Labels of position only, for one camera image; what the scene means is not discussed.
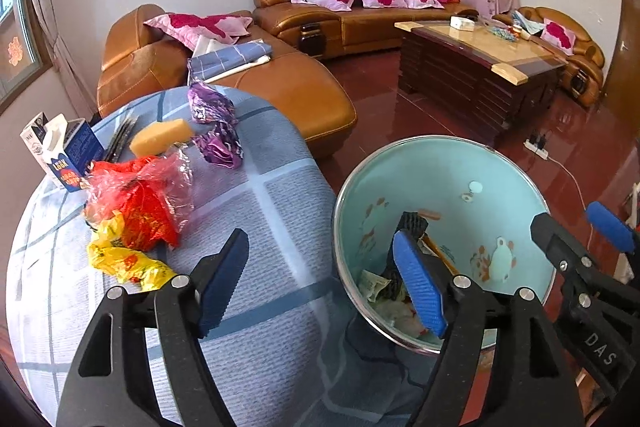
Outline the white plastic bag red print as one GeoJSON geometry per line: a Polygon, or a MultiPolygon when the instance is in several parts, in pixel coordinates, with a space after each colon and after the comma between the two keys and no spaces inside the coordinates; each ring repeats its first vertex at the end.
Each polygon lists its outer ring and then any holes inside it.
{"type": "Polygon", "coordinates": [[[411,338],[419,338],[427,333],[411,303],[382,299],[373,303],[372,307],[386,324],[411,338]]]}

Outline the yellow plastic bag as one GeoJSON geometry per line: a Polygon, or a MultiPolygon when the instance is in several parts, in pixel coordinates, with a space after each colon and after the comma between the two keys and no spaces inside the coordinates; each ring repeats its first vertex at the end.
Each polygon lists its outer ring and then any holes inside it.
{"type": "Polygon", "coordinates": [[[163,261],[127,247],[122,240],[124,232],[125,219],[118,211],[100,222],[87,247],[94,269],[115,277],[118,283],[138,284],[142,291],[157,291],[177,275],[163,261]]]}

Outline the purple foil wrapper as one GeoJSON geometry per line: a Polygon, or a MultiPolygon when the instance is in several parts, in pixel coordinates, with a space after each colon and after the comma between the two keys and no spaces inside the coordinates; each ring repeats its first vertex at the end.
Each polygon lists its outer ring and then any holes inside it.
{"type": "Polygon", "coordinates": [[[193,139],[203,158],[218,167],[239,168],[243,149],[235,130],[239,121],[233,103],[204,82],[191,84],[188,101],[192,119],[209,127],[193,139]]]}

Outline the yellow sponge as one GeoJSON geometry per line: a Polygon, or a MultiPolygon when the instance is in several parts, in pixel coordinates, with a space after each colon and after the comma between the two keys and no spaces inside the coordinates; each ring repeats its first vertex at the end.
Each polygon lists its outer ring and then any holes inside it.
{"type": "Polygon", "coordinates": [[[193,137],[194,131],[184,119],[155,121],[134,136],[129,148],[136,157],[160,155],[175,143],[186,143],[193,137]]]}

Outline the blue plaid tablecloth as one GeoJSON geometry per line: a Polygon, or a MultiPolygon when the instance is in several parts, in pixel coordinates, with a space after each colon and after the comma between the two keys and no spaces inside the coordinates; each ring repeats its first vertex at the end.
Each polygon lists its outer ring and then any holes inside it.
{"type": "MultiPolygon", "coordinates": [[[[295,127],[270,103],[226,95],[238,116],[242,167],[190,148],[193,211],[177,248],[156,257],[178,273],[220,251],[235,229],[250,255],[202,351],[240,426],[402,426],[418,405],[430,358],[370,329],[333,263],[335,196],[295,127]]],[[[6,274],[6,316],[32,399],[55,419],[70,363],[114,284],[87,258],[85,195],[44,181],[18,222],[6,274]]]]}

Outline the red patterned foil bag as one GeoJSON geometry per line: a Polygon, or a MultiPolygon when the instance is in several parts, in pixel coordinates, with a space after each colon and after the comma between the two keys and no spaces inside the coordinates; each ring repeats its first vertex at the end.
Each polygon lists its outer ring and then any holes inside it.
{"type": "Polygon", "coordinates": [[[158,243],[179,245],[180,233],[166,198],[150,182],[131,182],[118,211],[124,219],[120,239],[126,247],[147,253],[158,243]]]}

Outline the white power strip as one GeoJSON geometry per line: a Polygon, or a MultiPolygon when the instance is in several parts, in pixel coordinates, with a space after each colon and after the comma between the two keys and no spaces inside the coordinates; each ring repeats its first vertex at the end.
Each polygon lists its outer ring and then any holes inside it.
{"type": "Polygon", "coordinates": [[[529,152],[532,152],[539,158],[543,160],[547,160],[549,158],[548,150],[546,150],[543,147],[539,147],[536,143],[530,142],[529,140],[525,140],[523,145],[526,148],[526,150],[529,150],[529,152]]]}

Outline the brown wooden door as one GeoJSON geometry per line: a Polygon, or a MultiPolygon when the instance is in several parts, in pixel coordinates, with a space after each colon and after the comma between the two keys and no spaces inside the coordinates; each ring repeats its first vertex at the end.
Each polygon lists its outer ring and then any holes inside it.
{"type": "Polygon", "coordinates": [[[634,134],[640,118],[640,0],[622,0],[604,105],[634,134]]]}

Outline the dark foil packet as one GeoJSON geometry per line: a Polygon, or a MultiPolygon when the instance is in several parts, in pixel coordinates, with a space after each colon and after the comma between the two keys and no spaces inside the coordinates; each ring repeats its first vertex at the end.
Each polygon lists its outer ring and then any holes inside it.
{"type": "Polygon", "coordinates": [[[134,132],[134,127],[136,127],[137,121],[137,116],[128,116],[122,121],[112,136],[110,144],[108,144],[103,156],[104,161],[116,162],[119,160],[131,133],[134,132]]]}

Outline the dark wood coffee table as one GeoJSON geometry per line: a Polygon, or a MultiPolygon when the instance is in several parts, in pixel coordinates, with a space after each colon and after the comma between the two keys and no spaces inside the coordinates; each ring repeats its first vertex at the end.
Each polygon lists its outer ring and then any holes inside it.
{"type": "Polygon", "coordinates": [[[398,86],[420,93],[462,120],[490,145],[544,113],[566,62],[533,41],[514,42],[482,24],[399,22],[398,86]]]}

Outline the blue milk carton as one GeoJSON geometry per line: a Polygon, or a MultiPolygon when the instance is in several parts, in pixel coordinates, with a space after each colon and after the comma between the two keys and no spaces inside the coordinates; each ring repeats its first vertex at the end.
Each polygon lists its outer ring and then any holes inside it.
{"type": "Polygon", "coordinates": [[[67,192],[80,191],[91,164],[103,158],[101,142],[84,118],[67,119],[58,114],[44,127],[42,147],[46,165],[67,192]]]}

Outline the white paper box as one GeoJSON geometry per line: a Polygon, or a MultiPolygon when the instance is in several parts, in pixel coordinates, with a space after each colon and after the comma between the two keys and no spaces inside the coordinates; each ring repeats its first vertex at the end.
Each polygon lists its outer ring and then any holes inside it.
{"type": "Polygon", "coordinates": [[[38,162],[38,165],[42,168],[46,175],[49,176],[50,168],[44,160],[42,146],[43,139],[47,133],[47,122],[48,118],[46,114],[43,112],[38,113],[23,128],[20,137],[26,147],[29,149],[32,157],[35,159],[35,161],[38,162]]]}

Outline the beige curtain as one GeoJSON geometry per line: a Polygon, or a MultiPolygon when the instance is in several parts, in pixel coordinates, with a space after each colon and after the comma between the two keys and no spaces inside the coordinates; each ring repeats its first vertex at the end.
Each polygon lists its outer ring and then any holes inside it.
{"type": "Polygon", "coordinates": [[[89,90],[88,82],[75,63],[70,49],[58,28],[53,0],[32,0],[38,24],[42,30],[50,59],[62,83],[70,104],[79,117],[90,120],[96,113],[96,101],[89,90]]]}

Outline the orange leather chaise sofa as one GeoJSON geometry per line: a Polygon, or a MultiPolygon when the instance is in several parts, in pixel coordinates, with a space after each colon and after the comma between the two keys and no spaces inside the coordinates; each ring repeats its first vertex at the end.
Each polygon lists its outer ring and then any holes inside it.
{"type": "MultiPolygon", "coordinates": [[[[145,25],[163,14],[142,4],[123,15],[106,37],[96,104],[106,117],[129,102],[186,84],[191,51],[163,31],[145,25]]],[[[352,100],[329,69],[253,24],[242,43],[262,40],[272,47],[268,62],[225,75],[218,86],[263,98],[298,129],[314,158],[337,152],[357,124],[352,100]]]]}

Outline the window with white frame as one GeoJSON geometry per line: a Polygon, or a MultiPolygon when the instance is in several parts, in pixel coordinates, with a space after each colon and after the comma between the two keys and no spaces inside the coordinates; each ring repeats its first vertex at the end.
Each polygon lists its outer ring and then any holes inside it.
{"type": "Polygon", "coordinates": [[[32,0],[1,0],[0,112],[52,66],[32,0]]]}

